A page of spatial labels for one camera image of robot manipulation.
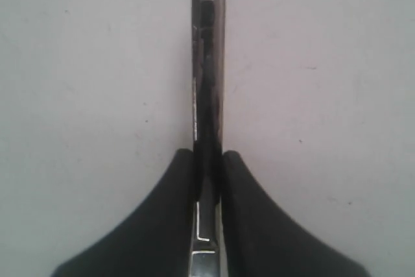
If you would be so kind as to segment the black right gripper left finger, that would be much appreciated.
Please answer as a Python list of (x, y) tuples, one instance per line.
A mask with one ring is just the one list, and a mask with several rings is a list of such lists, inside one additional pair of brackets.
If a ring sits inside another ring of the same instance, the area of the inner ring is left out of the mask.
[(187, 276), (193, 198), (193, 153), (179, 149), (132, 214), (53, 276)]

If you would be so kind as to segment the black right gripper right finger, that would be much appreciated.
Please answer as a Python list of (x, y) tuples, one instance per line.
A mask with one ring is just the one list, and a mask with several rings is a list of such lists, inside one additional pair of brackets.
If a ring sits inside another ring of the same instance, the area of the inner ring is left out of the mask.
[(241, 155), (223, 155), (222, 223), (229, 276), (368, 276), (290, 218)]

